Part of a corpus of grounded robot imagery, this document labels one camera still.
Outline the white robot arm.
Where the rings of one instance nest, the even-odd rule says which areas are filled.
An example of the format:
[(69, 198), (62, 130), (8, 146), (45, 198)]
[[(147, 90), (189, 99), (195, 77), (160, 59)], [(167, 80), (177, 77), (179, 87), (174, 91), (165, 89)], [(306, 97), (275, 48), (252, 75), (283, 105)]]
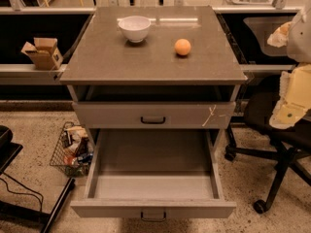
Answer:
[(285, 47), (287, 56), (298, 65), (280, 77), (280, 99), (269, 124), (277, 129), (293, 127), (311, 109), (311, 4), (307, 3), (294, 18), (278, 27), (267, 44)]

